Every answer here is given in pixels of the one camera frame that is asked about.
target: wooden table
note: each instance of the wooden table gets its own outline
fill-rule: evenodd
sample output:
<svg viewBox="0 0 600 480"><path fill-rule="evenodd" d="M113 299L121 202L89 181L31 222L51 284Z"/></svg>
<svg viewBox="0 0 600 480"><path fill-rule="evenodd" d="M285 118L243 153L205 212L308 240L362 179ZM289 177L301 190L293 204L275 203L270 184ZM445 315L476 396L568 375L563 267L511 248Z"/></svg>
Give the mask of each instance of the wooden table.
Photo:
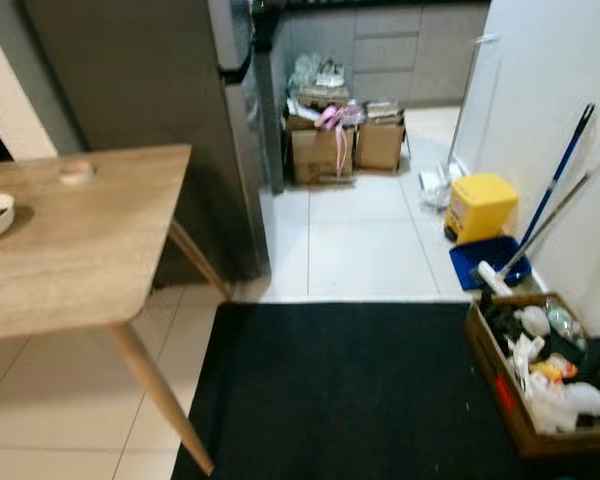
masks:
<svg viewBox="0 0 600 480"><path fill-rule="evenodd" d="M93 181L66 186L67 159L0 163L0 192L15 197L0 237L0 339L106 327L136 380L200 468L213 463L130 321L142 310L167 235L201 273L229 291L172 219L189 146L96 153Z"/></svg>

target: blue broom handle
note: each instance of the blue broom handle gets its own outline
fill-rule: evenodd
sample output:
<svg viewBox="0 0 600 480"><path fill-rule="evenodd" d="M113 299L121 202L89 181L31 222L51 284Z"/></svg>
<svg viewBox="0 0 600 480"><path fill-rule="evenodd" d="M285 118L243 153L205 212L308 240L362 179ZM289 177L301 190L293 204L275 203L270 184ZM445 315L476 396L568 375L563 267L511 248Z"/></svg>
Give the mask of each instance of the blue broom handle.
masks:
<svg viewBox="0 0 600 480"><path fill-rule="evenodd" d="M547 202L549 201L549 197L553 193L553 190L556 188L556 185L558 184L558 179L560 178L560 175L562 175L562 171L567 166L569 157L571 157L573 150L576 148L576 144L578 143L578 140L580 139L580 135L582 135L582 132L584 131L584 127L587 126L587 123L589 122L589 118L591 118L591 114L593 113L594 108L595 108L595 105L593 103L589 103L585 107L584 112L582 112L582 116L580 117L578 126L576 127L576 130L573 132L573 136L571 137L571 141L569 142L569 145L567 146L567 149L565 150L564 155L562 156L562 160L560 160L560 163L558 164L558 169L556 170L556 173L553 175L553 179L551 180L551 183L549 184L549 188L547 188L547 191L544 192L542 201L540 202L540 205L538 206L536 213L533 215L533 218L531 219L531 223L527 227L527 231L524 232L524 237L522 237L520 246L524 245L526 243L526 241L529 240L529 236L531 235L531 232L535 228L536 223L538 223L538 220L540 220L540 215L542 215L542 211L544 210L544 207L547 205Z"/></svg>

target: black floor mat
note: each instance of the black floor mat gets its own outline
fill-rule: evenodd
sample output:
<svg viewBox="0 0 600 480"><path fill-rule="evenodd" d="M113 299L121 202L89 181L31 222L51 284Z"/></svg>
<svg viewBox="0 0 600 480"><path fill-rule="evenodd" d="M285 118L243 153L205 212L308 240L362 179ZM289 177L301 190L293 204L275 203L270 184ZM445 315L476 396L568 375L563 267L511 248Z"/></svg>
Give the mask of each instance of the black floor mat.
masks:
<svg viewBox="0 0 600 480"><path fill-rule="evenodd" d="M222 480L600 480L523 463L464 338L466 304L219 307L189 418ZM180 447L172 480L204 478Z"/></svg>

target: red label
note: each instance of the red label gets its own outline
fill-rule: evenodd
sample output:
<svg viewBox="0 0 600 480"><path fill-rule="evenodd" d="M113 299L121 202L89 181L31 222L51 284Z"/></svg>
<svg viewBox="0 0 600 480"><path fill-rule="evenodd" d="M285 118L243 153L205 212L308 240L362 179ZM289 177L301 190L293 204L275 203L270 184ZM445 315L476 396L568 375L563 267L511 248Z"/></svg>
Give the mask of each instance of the red label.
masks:
<svg viewBox="0 0 600 480"><path fill-rule="evenodd" d="M496 376L496 392L498 392L498 397L500 397L500 402L504 406L504 409L507 413L511 413L513 408L516 406L516 399L513 397L511 393L511 389L509 385L507 385L507 381L504 378L504 375L499 373Z"/></svg>

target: tabletop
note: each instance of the tabletop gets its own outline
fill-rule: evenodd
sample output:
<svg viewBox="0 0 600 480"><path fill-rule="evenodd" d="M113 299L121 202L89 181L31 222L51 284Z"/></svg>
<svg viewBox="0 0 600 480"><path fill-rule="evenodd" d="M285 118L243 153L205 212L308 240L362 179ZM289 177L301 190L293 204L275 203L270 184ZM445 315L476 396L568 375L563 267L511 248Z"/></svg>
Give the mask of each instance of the tabletop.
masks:
<svg viewBox="0 0 600 480"><path fill-rule="evenodd" d="M15 219L0 236L0 338L107 325L142 309L191 153L170 146L0 163ZM60 182L67 160L96 170Z"/></svg>

